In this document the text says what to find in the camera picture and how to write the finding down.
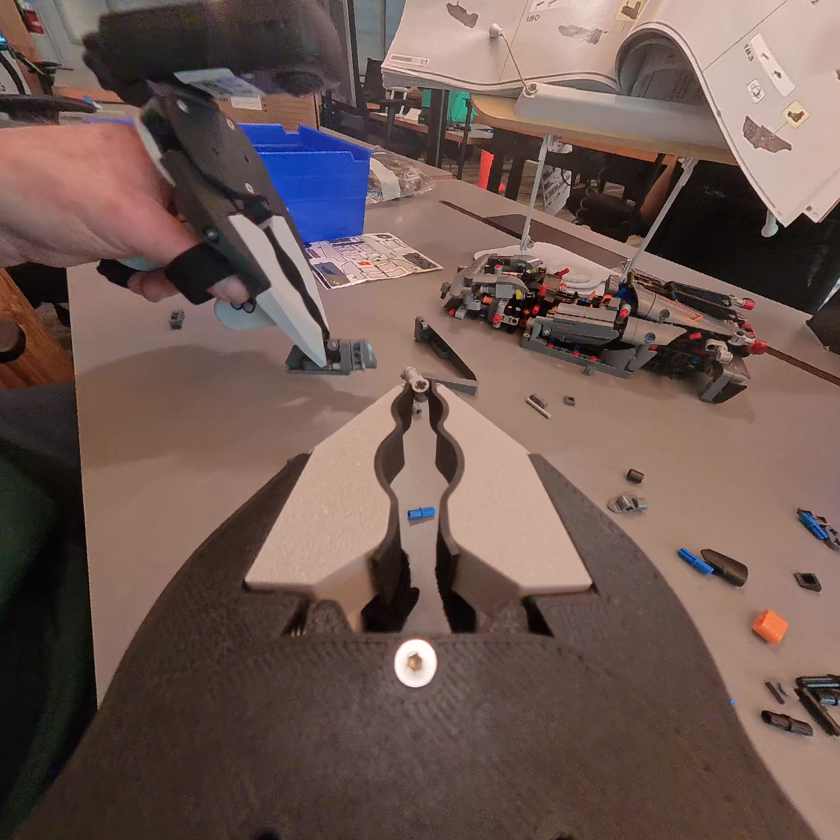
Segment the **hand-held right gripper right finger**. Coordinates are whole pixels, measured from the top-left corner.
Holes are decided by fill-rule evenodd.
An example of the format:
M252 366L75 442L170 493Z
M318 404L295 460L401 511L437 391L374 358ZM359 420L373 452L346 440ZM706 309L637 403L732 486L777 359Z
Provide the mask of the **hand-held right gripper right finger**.
M513 615L525 601L578 595L590 572L529 451L444 385L429 393L435 466L445 479L435 575L452 631Z

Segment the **printed sign board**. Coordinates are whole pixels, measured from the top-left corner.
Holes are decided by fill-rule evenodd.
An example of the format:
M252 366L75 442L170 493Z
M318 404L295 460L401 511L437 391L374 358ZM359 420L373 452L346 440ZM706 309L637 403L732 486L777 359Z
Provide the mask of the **printed sign board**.
M543 211L557 216L565 209L574 184L574 174L558 166L545 165L540 176Z

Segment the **person's left hand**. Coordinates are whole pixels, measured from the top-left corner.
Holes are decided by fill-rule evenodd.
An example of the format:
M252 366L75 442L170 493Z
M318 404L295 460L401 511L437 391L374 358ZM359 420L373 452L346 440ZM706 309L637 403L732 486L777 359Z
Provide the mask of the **person's left hand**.
M120 123L1 131L1 267L93 262L113 285L157 302L234 305L255 294L173 214L172 187L135 128Z

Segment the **white lego sticker sheet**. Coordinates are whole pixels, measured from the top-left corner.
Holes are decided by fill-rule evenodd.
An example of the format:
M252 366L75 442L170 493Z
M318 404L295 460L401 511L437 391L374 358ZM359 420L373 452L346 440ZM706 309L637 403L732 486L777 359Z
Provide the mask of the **white lego sticker sheet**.
M330 290L441 270L433 259L392 234L362 234L311 243L315 277Z

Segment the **white book stand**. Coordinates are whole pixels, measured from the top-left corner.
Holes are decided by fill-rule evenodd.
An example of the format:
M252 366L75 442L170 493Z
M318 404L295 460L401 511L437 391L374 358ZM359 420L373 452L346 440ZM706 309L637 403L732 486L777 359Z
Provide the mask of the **white book stand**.
M542 138L538 174L546 162L550 137L585 145L604 143L632 151L673 155L686 160L684 172L648 235L625 265L622 279L635 268L648 242L698 161L735 165L736 158L708 106L631 98L612 93L529 83L518 98L473 93L480 120L495 129L530 133Z

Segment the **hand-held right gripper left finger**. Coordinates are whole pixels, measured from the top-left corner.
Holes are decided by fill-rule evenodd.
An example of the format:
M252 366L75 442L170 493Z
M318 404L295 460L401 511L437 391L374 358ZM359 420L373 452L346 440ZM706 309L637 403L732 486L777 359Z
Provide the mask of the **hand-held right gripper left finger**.
M393 387L309 454L246 576L255 592L335 602L353 630L401 573L396 497L411 423L407 385Z

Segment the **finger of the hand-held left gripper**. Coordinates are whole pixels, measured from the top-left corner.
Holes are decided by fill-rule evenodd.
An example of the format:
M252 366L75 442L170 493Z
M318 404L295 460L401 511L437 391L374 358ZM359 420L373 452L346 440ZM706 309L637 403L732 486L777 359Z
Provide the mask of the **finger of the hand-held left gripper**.
M293 223L288 218L287 220L291 231L299 239ZM305 308L302 306L298 293L291 287L281 273L274 251L270 246L268 238L265 236L265 226L258 226L249 221L244 215L232 216L232 225L243 244L245 255L255 259L257 267L269 282L268 290L264 290L257 295L255 299L256 304L293 340L294 344L307 357L315 361L319 366L325 365L326 353L324 351L324 343L328 340L322 339L319 327L310 319ZM308 280L308 286L311 289L312 295L320 300L321 310L327 321L319 294L318 283L314 275L312 280Z
M281 273L299 295L310 319L317 324L322 339L330 340L329 326L321 310L320 300L312 295L308 286L308 280L313 279L311 268L288 220L284 216L274 215L265 224L265 236L274 251Z

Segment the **clear plastic parts bag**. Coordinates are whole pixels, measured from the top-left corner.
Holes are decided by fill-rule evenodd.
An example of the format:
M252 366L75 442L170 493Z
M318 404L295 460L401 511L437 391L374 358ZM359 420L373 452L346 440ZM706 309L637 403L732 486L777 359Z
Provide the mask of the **clear plastic parts bag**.
M365 204L371 206L424 194L434 185L434 178L421 171L415 161L377 148L371 153Z

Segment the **grey black lego car model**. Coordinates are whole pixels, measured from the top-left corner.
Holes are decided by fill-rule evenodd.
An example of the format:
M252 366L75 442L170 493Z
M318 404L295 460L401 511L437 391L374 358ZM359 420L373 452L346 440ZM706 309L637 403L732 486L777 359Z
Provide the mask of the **grey black lego car model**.
M765 354L737 298L638 270L608 273L584 292L571 268L549 273L537 256L481 255L440 288L453 319L481 319L517 332L522 348L628 380L647 371L701 383L699 399L721 404L750 381L747 359Z

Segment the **blue plastic bin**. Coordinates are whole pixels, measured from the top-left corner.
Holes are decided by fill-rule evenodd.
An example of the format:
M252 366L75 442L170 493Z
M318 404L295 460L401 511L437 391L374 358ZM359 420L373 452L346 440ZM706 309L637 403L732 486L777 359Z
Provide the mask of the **blue plastic bin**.
M362 235L371 150L323 131L241 123L306 244Z

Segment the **grey lego panel assembly red pins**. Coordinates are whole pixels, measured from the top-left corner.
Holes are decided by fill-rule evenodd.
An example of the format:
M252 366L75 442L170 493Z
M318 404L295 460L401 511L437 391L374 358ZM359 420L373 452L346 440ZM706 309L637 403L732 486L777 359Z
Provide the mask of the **grey lego panel assembly red pins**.
M372 346L364 339L330 339L324 343L326 364L311 360L298 346L293 346L286 359L290 373L309 375L350 375L355 371L373 370L377 359Z

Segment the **person's dark trousers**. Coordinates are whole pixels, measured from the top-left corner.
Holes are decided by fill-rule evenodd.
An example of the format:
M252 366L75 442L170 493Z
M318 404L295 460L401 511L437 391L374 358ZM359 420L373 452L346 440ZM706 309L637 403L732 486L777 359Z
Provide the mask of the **person's dark trousers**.
M68 382L2 391L1 440L3 445L78 467L75 385Z

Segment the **long grey lego beam panel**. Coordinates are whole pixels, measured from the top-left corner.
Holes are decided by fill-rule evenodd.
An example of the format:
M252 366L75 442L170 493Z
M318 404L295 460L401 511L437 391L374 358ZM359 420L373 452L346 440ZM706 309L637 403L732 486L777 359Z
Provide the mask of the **long grey lego beam panel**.
M465 360L455 351L423 316L416 316L414 322L413 337L415 342L424 344L442 361L448 362L458 373L456 379L464 387L474 392L478 387L476 374L471 370Z

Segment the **brown cardboard box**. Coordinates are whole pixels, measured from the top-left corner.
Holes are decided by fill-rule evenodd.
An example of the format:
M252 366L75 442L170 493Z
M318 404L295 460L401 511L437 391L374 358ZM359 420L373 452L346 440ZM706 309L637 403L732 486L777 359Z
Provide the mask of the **brown cardboard box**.
M236 123L279 124L287 132L296 132L300 126L321 129L322 99L317 92L304 97L276 93L261 97L224 98L217 104Z

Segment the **open lego instruction booklet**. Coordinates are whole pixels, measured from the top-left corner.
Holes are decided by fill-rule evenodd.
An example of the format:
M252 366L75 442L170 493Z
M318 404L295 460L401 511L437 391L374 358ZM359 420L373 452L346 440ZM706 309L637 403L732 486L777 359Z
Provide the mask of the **open lego instruction booklet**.
M708 106L782 225L838 204L839 2L406 2L388 85Z

